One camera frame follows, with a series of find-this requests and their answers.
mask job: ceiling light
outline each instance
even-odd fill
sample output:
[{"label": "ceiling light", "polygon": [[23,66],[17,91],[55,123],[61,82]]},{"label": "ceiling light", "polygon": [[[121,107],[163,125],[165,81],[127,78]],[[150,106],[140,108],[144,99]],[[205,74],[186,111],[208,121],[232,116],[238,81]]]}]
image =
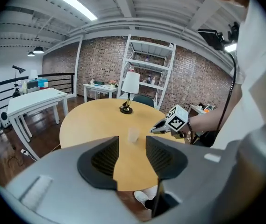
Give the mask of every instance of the ceiling light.
[{"label": "ceiling light", "polygon": [[35,56],[34,53],[31,51],[28,53],[28,56]]},{"label": "ceiling light", "polygon": [[97,19],[97,17],[92,12],[90,12],[83,4],[81,4],[78,0],[63,0],[63,1],[67,2],[69,5],[77,9],[79,12],[81,12],[91,21],[94,21]]},{"label": "ceiling light", "polygon": [[228,45],[228,46],[225,47],[225,50],[227,52],[232,52],[232,51],[235,51],[236,49],[237,49],[237,44],[236,43]]},{"label": "ceiling light", "polygon": [[35,54],[42,54],[42,53],[44,53],[44,51],[43,51],[43,48],[42,47],[36,47],[34,49],[33,53],[35,53]]}]

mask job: white sleeve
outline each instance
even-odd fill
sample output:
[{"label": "white sleeve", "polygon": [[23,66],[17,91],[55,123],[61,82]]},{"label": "white sleeve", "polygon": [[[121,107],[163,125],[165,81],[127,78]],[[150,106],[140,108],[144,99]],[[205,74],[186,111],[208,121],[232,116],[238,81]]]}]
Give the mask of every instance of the white sleeve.
[{"label": "white sleeve", "polygon": [[[234,75],[235,68],[233,68],[230,72],[230,75]],[[245,80],[244,74],[241,72],[240,67],[237,66],[237,74],[236,74],[236,84],[243,84]]]}]

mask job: shoe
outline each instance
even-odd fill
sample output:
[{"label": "shoe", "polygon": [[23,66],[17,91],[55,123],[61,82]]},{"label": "shoe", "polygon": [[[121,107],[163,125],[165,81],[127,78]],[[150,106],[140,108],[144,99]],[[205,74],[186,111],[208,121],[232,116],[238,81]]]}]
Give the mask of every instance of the shoe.
[{"label": "shoe", "polygon": [[142,205],[146,208],[145,201],[150,200],[150,198],[144,192],[141,192],[141,191],[134,192],[134,196],[137,199],[137,201],[139,201],[140,203],[142,203]]}]

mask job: white lampshade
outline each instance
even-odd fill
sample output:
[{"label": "white lampshade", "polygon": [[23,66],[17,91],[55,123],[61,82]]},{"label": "white lampshade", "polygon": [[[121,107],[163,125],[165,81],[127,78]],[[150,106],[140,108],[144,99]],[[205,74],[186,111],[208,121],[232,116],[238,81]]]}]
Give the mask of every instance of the white lampshade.
[{"label": "white lampshade", "polygon": [[37,78],[38,78],[37,70],[31,70],[29,79],[37,79]]},{"label": "white lampshade", "polygon": [[132,94],[139,93],[140,74],[129,71],[123,82],[122,91]]}]

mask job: black lamp base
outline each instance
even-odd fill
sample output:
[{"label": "black lamp base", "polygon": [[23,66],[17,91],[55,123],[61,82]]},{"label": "black lamp base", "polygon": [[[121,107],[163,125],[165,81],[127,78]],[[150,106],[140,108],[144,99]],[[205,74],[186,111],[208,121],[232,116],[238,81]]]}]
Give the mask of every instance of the black lamp base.
[{"label": "black lamp base", "polygon": [[133,109],[132,108],[126,108],[126,107],[120,107],[119,108],[120,112],[123,114],[132,114]]}]

